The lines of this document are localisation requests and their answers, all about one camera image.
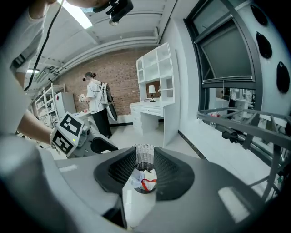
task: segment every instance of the bracelet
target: bracelet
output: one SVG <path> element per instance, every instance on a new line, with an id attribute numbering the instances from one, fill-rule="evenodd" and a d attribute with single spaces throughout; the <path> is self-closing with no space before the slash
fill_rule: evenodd
<path id="1" fill-rule="evenodd" d="M 50 132 L 50 146 L 52 149 L 56 149 L 56 147 L 54 146 L 53 144 L 53 139 L 52 139 L 52 135 L 53 135 L 53 132 L 54 132 L 55 129 L 53 129 L 51 132 Z"/>

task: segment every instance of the hand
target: hand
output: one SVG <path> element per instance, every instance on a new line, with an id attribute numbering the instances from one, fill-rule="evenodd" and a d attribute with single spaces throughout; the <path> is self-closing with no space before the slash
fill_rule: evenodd
<path id="1" fill-rule="evenodd" d="M 82 94 L 82 95 L 79 96 L 79 102 L 80 102 L 80 103 L 83 102 L 83 101 L 82 101 L 83 98 L 85 98 L 85 95 Z"/>

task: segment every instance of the brick wall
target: brick wall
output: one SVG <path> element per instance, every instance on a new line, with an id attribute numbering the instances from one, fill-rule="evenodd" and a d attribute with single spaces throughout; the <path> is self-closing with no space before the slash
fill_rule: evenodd
<path id="1" fill-rule="evenodd" d="M 65 83 L 66 92 L 74 95 L 76 110 L 88 109 L 79 103 L 79 95 L 87 94 L 87 82 L 82 79 L 87 72 L 96 73 L 96 79 L 108 83 L 114 98 L 117 114 L 130 114 L 130 103 L 140 101 L 135 61 L 153 48 L 127 49 L 107 53 L 86 61 L 60 76 L 55 85 Z"/>

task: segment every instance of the human arm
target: human arm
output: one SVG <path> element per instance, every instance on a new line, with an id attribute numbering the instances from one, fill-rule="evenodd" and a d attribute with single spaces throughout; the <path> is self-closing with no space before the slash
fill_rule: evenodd
<path id="1" fill-rule="evenodd" d="M 36 20 L 44 17 L 48 10 L 49 4 L 56 2 L 56 0 L 36 0 L 29 7 L 29 15 L 31 19 Z M 19 70 L 15 73 L 17 81 L 24 87 L 25 71 Z M 52 129 L 40 122 L 31 112 L 26 110 L 17 129 L 24 135 L 33 138 L 37 141 L 50 144 L 50 134 Z"/>
<path id="2" fill-rule="evenodd" d="M 50 144 L 52 129 L 40 122 L 30 111 L 22 117 L 17 131 L 24 135 L 46 144 Z"/>
<path id="3" fill-rule="evenodd" d="M 85 97 L 85 95 L 80 95 L 79 96 L 79 102 L 82 103 L 82 102 L 85 102 L 85 101 L 91 101 L 93 98 L 90 98 L 90 97 Z"/>

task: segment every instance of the black cable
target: black cable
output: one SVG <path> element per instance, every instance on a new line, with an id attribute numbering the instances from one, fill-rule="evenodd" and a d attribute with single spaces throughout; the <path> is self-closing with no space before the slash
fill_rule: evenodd
<path id="1" fill-rule="evenodd" d="M 94 91 L 94 90 L 92 90 L 91 89 L 91 87 L 90 87 L 90 85 L 89 85 L 89 83 L 88 83 L 88 87 L 90 88 L 90 90 L 92 91 L 92 92 L 101 92 L 101 91 Z"/>
<path id="2" fill-rule="evenodd" d="M 102 97 L 100 98 L 100 101 L 99 101 L 99 104 L 98 104 L 98 107 L 97 107 L 97 109 L 99 109 L 99 105 L 100 105 L 100 103 L 101 103 L 101 100 L 102 100 Z M 98 111 L 92 111 L 92 110 L 90 110 L 90 107 L 89 107 L 89 104 L 88 104 L 88 110 L 90 111 L 90 112 L 94 112 L 94 113 L 98 113 Z"/>
<path id="3" fill-rule="evenodd" d="M 43 52 L 43 50 L 44 50 L 44 48 L 45 48 L 45 45 L 46 45 L 46 43 L 47 43 L 47 41 L 48 41 L 48 39 L 49 39 L 49 37 L 50 37 L 50 30 L 51 30 L 51 28 L 52 28 L 52 26 L 53 26 L 53 24 L 54 24 L 56 18 L 58 17 L 58 15 L 59 15 L 59 13 L 60 13 L 60 10 L 62 9 L 63 3 L 64 3 L 64 0 L 62 0 L 62 2 L 61 2 L 61 4 L 60 4 L 60 7 L 59 7 L 59 9 L 58 9 L 58 11 L 57 11 L 57 13 L 56 13 L 56 15 L 54 16 L 52 22 L 50 23 L 50 27 L 49 27 L 49 29 L 48 29 L 48 31 L 47 31 L 47 34 L 46 34 L 45 42 L 44 42 L 44 44 L 42 45 L 42 48 L 41 48 L 41 50 L 40 50 L 40 53 L 39 53 L 38 56 L 37 56 L 37 59 L 36 59 L 36 62 L 35 62 L 35 66 L 34 66 L 34 68 L 33 68 L 33 71 L 32 71 L 32 74 L 31 74 L 31 77 L 30 77 L 30 80 L 29 80 L 29 84 L 28 84 L 27 87 L 24 89 L 24 91 L 27 91 L 27 90 L 30 88 L 31 84 L 32 84 L 32 80 L 33 80 L 33 78 L 34 78 L 34 76 L 35 76 L 35 70 L 36 70 L 37 65 L 38 65 L 38 63 L 39 63 L 39 61 L 40 61 L 41 54 L 42 54 L 42 52 Z"/>

